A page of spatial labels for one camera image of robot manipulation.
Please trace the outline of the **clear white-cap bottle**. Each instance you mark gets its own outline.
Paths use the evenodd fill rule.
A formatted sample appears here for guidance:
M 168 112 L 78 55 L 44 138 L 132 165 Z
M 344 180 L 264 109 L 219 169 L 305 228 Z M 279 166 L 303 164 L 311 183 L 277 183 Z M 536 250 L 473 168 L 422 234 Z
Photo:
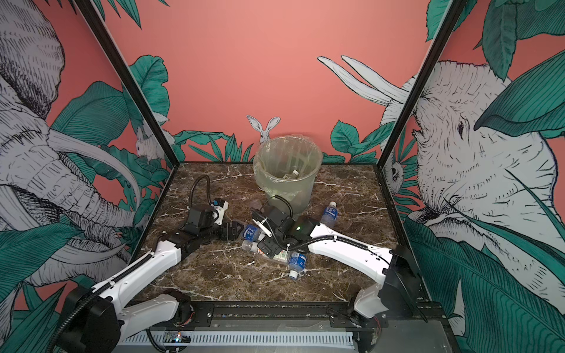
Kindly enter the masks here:
M 288 261 L 289 277 L 292 280 L 298 280 L 301 273 L 305 270 L 306 257 L 298 252 L 291 253 Z

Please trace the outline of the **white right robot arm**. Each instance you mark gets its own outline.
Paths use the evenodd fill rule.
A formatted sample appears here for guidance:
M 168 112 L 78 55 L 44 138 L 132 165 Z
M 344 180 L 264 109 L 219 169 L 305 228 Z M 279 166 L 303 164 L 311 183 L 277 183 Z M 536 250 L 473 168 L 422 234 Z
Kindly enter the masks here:
M 373 323 L 388 312 L 426 316 L 418 308 L 422 275 L 408 248 L 377 247 L 350 238 L 310 216 L 293 219 L 276 207 L 251 209 L 252 220 L 266 237 L 258 248 L 273 258 L 282 250 L 329 257 L 374 281 L 358 292 L 343 316 L 357 327 Z

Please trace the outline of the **clear square green-label bottle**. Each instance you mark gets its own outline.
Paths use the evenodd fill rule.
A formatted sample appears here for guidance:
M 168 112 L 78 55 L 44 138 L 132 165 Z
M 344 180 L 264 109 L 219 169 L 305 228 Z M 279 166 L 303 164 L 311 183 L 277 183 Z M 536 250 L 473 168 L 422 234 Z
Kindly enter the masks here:
M 251 202 L 249 202 L 248 206 L 250 208 L 256 209 L 256 210 L 262 210 L 263 209 L 263 203 L 260 202 L 257 199 L 253 199 Z

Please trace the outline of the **small blue label bottle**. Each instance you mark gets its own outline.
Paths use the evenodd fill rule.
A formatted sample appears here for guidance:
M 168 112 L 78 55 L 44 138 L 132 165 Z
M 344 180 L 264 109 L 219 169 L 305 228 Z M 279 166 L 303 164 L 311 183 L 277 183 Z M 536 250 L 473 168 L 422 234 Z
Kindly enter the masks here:
M 241 233 L 241 237 L 246 241 L 257 242 L 261 234 L 262 230 L 260 228 L 248 224 Z

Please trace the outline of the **blue label Chinese water bottle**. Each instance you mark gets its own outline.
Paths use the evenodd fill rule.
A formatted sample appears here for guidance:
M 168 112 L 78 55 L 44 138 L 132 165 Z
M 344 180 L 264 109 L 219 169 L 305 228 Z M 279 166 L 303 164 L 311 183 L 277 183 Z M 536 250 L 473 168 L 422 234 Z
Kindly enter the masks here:
M 338 218 L 338 208 L 335 202 L 330 202 L 330 204 L 325 208 L 324 213 L 320 219 L 320 223 L 324 224 L 329 228 L 333 228 Z

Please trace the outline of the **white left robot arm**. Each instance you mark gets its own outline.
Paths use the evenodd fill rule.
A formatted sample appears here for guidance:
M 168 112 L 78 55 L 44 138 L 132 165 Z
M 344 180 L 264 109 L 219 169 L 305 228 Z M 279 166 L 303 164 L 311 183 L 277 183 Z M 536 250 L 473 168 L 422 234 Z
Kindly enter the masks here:
M 238 221 L 200 229 L 188 223 L 158 238 L 149 252 L 116 275 L 91 288 L 76 288 L 65 301 L 46 351 L 59 347 L 65 352 L 112 352 L 120 342 L 161 322 L 180 328 L 191 324 L 198 316 L 191 298 L 179 290 L 135 305 L 130 301 L 201 245 L 235 241 L 243 229 Z

